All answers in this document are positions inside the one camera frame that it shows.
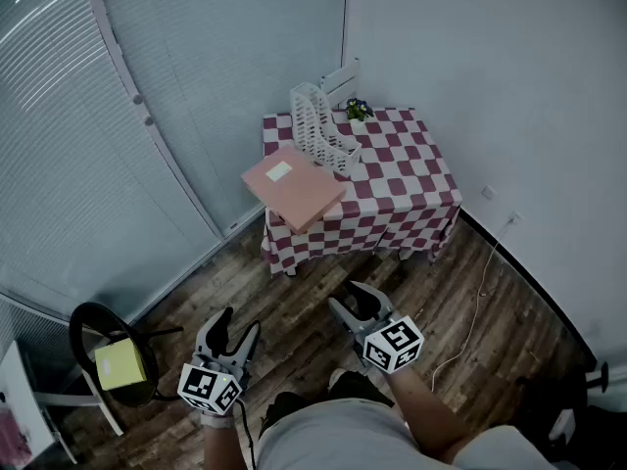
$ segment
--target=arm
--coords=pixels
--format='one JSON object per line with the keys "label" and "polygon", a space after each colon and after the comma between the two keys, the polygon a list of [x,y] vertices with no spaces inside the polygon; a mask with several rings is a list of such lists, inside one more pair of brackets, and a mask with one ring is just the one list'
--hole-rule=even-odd
{"label": "arm", "polygon": [[411,367],[386,376],[386,380],[420,450],[451,463],[474,438],[470,429],[431,393]]}
{"label": "arm", "polygon": [[235,426],[213,428],[205,425],[205,470],[246,470]]}

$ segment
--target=red and white checkered tablecloth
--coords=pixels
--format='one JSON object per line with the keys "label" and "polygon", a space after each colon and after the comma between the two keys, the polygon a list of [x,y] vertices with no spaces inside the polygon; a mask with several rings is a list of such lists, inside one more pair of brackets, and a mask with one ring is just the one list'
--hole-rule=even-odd
{"label": "red and white checkered tablecloth", "polygon": [[[362,157],[344,199],[303,235],[265,210],[262,254],[270,271],[316,256],[375,247],[425,251],[435,258],[458,217],[461,193],[427,128],[412,109],[377,109],[355,133],[344,112],[333,112],[340,133],[362,143]],[[264,155],[294,144],[289,114],[264,117]]]}

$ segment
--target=white paper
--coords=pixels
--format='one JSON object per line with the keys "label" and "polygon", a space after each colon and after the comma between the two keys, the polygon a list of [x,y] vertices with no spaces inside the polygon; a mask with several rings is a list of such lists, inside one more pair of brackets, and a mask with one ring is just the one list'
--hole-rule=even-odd
{"label": "white paper", "polygon": [[281,177],[287,174],[292,167],[286,162],[280,162],[275,165],[272,169],[265,173],[267,177],[269,177],[272,181],[278,181]]}

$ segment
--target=table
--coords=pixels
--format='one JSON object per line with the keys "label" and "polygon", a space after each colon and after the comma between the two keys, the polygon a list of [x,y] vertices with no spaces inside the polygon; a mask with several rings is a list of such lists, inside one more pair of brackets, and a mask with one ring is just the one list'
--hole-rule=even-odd
{"label": "table", "polygon": [[[355,136],[362,157],[344,182],[346,195],[303,235],[296,235],[265,210],[262,254],[271,273],[294,273],[317,256],[375,248],[429,251],[434,259],[449,241],[461,193],[438,147],[414,109],[374,110],[353,131],[343,111],[334,111],[340,133]],[[264,155],[294,144],[290,114],[264,117]]]}
{"label": "table", "polygon": [[11,409],[20,432],[26,438],[31,452],[30,461],[53,443],[59,441],[72,463],[76,464],[76,459],[70,448],[61,437],[52,418],[47,414],[45,405],[98,406],[102,409],[116,434],[122,435],[123,431],[93,382],[89,379],[87,383],[94,394],[93,396],[65,396],[34,392],[28,380],[18,344],[14,341],[9,346],[2,362],[0,362],[0,392],[4,394],[5,402]]}

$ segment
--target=electrical cord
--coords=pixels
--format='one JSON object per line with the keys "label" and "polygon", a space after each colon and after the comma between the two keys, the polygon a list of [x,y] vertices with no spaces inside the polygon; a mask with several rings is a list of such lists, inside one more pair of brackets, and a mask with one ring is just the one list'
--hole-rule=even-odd
{"label": "electrical cord", "polygon": [[242,421],[244,422],[244,432],[246,432],[246,437],[248,437],[248,448],[251,450],[251,461],[253,463],[253,470],[257,470],[257,464],[255,463],[255,445],[253,444],[251,432],[248,429],[248,421],[246,419],[246,406],[244,402],[240,399],[236,400],[236,402],[242,409]]}
{"label": "electrical cord", "polygon": [[492,252],[490,253],[490,256],[488,257],[488,260],[486,261],[486,264],[483,267],[483,276],[481,277],[481,284],[479,284],[479,289],[477,289],[477,296],[476,296],[476,299],[475,299],[474,315],[472,317],[472,323],[470,324],[470,329],[468,330],[468,336],[466,336],[466,339],[463,342],[463,345],[461,345],[461,349],[459,350],[459,353],[457,355],[455,355],[455,356],[452,356],[448,360],[445,360],[444,362],[442,362],[440,365],[438,365],[435,368],[435,371],[433,371],[433,374],[431,375],[431,392],[433,392],[435,390],[435,378],[436,378],[436,376],[438,374],[438,371],[440,369],[442,369],[448,363],[453,362],[454,360],[457,360],[458,358],[460,358],[462,356],[462,354],[466,350],[466,346],[468,345],[468,342],[470,341],[470,336],[472,336],[472,329],[474,328],[474,323],[477,320],[477,315],[479,314],[479,296],[481,296],[481,289],[483,289],[483,284],[484,284],[484,282],[486,280],[486,272],[488,271],[488,265],[490,264],[490,260],[492,259],[492,256],[494,255],[494,252],[497,250],[497,247],[501,244],[501,241],[505,238],[505,236],[507,234],[507,231],[509,230],[509,227],[513,225],[514,221],[515,221],[515,219],[513,217],[511,217],[509,219],[509,221],[506,223],[506,225],[503,227],[503,233],[500,235],[499,240],[497,241],[497,243],[492,248]]}

